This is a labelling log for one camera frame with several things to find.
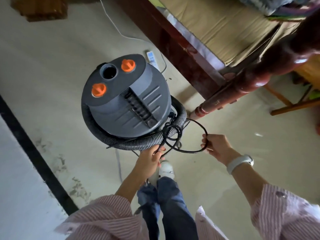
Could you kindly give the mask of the person's left hand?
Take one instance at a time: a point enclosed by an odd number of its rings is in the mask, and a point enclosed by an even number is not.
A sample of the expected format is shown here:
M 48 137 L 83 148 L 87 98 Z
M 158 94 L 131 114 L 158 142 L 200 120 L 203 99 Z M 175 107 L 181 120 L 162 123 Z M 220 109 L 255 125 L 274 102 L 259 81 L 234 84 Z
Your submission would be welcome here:
M 143 150 L 138 156 L 133 170 L 141 173 L 144 177 L 146 177 L 146 179 L 148 179 L 155 173 L 156 169 L 151 168 L 151 147 Z

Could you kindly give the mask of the person's right forearm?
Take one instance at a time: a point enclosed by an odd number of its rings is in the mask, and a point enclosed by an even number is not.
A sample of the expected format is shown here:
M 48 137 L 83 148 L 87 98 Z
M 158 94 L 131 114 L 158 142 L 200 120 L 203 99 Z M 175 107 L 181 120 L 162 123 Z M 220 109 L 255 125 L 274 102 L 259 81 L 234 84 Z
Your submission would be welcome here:
M 253 206 L 255 202 L 261 198 L 263 188 L 268 184 L 247 162 L 236 166 L 231 175 L 250 206 Z

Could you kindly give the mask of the blue jeans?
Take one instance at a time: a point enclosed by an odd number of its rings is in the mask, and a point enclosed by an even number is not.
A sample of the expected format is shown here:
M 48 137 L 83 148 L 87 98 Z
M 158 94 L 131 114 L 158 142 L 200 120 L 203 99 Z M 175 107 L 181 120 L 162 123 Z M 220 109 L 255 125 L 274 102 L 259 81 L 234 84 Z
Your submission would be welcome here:
M 146 222 L 149 240 L 158 240 L 158 218 L 166 240 L 199 240 L 196 223 L 190 214 L 177 183 L 169 177 L 160 177 L 157 187 L 144 183 L 137 191 L 138 213 Z

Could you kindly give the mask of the brown wooden stool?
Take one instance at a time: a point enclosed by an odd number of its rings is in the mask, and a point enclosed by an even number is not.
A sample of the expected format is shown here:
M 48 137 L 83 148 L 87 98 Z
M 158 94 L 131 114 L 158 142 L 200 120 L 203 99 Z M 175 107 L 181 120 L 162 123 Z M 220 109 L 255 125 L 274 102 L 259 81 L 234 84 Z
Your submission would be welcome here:
M 303 84 L 303 85 L 309 86 L 304 92 L 303 96 L 300 98 L 300 100 L 295 104 L 292 103 L 290 100 L 288 100 L 281 93 L 277 92 L 272 87 L 270 87 L 270 85 L 266 84 L 263 86 L 263 88 L 265 88 L 269 93 L 271 93 L 273 96 L 275 96 L 279 101 L 281 101 L 285 105 L 285 107 L 271 110 L 270 111 L 271 116 L 276 116 L 276 115 L 320 105 L 320 95 L 317 97 L 314 96 L 311 98 L 311 94 L 317 91 L 315 89 L 313 90 L 313 87 L 314 87 L 313 84 L 311 84 L 302 76 L 298 76 L 297 78 L 293 78 L 292 80 L 294 84 Z

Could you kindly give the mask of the grey canister vacuum cleaner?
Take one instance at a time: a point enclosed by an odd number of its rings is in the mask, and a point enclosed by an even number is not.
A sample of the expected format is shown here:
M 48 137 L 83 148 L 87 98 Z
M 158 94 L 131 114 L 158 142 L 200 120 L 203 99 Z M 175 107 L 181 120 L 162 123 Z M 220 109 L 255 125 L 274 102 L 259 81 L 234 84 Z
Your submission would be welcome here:
M 173 112 L 166 79 L 140 54 L 99 65 L 84 85 L 81 109 L 87 128 L 100 141 L 149 135 Z

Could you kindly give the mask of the person's right hand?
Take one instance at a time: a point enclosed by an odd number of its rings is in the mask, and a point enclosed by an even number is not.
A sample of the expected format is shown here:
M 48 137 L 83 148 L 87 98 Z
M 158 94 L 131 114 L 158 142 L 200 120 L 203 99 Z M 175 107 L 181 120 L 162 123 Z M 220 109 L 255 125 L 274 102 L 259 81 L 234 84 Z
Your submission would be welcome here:
M 242 154 L 233 149 L 225 135 L 208 134 L 207 139 L 212 143 L 215 150 L 215 154 L 211 156 L 225 166 L 235 158 L 242 156 Z

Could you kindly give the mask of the white wristband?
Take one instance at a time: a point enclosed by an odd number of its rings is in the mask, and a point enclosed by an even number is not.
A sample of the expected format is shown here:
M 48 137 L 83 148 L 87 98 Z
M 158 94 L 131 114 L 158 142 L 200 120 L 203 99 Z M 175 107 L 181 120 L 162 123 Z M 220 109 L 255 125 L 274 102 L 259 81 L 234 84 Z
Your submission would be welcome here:
M 254 160 L 250 155 L 247 155 L 247 154 L 235 158 L 226 167 L 228 174 L 232 175 L 234 169 L 241 164 L 249 164 L 249 165 L 253 166 Z

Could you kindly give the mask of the beige cardboard sheet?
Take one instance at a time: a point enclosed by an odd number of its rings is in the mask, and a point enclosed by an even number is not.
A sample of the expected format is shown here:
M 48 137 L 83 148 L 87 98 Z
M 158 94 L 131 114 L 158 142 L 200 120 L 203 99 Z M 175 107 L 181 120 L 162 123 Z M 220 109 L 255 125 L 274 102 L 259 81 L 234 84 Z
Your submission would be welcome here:
M 258 54 L 299 23 L 267 20 L 238 0 L 159 0 L 167 20 L 216 70 Z

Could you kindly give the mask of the grey blanket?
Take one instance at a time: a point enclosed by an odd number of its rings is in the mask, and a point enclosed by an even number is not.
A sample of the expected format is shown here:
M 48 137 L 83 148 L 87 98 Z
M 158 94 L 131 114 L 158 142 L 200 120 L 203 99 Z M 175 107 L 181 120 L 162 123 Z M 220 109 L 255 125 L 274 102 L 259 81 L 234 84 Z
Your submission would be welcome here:
M 320 0 L 238 0 L 270 21 L 301 22 L 320 10 Z

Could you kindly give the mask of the white shoe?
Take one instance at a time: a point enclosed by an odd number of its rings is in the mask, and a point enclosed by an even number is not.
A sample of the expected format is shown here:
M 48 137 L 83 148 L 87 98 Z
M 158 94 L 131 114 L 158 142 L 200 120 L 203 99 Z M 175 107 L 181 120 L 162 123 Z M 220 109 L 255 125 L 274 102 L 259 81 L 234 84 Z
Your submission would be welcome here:
M 159 167 L 159 178 L 167 177 L 172 180 L 175 178 L 173 166 L 170 164 L 169 161 L 162 161 Z

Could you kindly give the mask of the person's left forearm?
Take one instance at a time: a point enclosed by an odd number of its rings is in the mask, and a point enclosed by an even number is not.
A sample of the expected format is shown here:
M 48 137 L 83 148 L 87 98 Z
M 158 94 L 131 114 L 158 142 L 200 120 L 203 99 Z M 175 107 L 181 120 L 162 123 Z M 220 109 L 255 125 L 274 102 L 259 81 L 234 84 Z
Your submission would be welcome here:
M 115 192 L 115 195 L 123 197 L 129 203 L 132 203 L 137 191 L 145 182 L 146 177 L 144 177 L 140 172 L 132 170 Z

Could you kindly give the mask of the white remote control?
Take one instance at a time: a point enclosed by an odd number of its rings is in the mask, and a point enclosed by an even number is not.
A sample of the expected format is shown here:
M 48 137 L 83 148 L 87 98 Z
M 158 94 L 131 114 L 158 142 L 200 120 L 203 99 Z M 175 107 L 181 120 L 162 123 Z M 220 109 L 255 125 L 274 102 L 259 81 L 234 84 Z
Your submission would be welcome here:
M 153 51 L 147 51 L 146 52 L 146 56 L 147 56 L 149 64 L 152 65 L 154 68 L 156 68 L 158 71 L 160 71 L 158 63 L 156 61 L 156 57 L 154 55 L 154 52 Z

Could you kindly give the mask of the dark red wooden bed frame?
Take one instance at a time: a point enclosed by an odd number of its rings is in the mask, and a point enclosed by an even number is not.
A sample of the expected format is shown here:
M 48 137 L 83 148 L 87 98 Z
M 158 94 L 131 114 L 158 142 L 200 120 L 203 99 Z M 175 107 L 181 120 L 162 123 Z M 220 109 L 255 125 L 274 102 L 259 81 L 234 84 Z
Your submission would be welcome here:
M 197 120 L 234 103 L 320 53 L 320 10 L 306 18 L 293 34 L 273 44 L 260 62 L 247 65 L 226 85 L 219 72 L 174 28 L 149 0 L 114 0 L 144 35 L 205 99 L 190 113 Z

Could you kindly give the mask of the brown wooden furniture piece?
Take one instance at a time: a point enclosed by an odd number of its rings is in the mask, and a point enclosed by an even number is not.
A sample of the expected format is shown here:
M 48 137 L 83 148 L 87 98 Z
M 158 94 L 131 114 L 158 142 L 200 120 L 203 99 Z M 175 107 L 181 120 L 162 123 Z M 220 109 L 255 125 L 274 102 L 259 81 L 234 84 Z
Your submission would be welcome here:
M 28 22 L 64 20 L 68 16 L 67 0 L 10 0 L 10 6 Z

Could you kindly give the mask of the pink striped shirt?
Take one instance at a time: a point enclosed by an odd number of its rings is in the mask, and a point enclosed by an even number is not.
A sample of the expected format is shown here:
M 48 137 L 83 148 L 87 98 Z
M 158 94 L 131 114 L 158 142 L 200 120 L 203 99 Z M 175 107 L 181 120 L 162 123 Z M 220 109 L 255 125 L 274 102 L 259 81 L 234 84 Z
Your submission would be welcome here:
M 263 187 L 250 217 L 262 240 L 320 240 L 320 206 L 275 185 Z M 228 240 L 202 206 L 194 220 L 199 240 Z M 96 199 L 55 231 L 68 235 L 66 240 L 149 240 L 142 214 L 133 214 L 129 202 L 116 195 Z

